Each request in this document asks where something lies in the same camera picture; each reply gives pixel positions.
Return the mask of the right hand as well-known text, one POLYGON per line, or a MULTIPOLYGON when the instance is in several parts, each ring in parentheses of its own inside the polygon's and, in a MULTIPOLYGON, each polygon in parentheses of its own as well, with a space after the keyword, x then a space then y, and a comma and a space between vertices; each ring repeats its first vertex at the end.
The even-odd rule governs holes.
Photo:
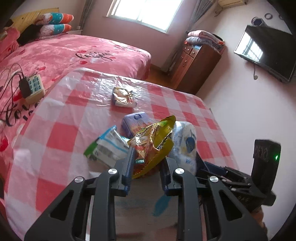
POLYGON ((262 207, 260 206, 252 211, 251 216, 257 221, 260 227, 264 230, 265 234, 267 234, 267 228, 263 222, 264 213, 262 207))

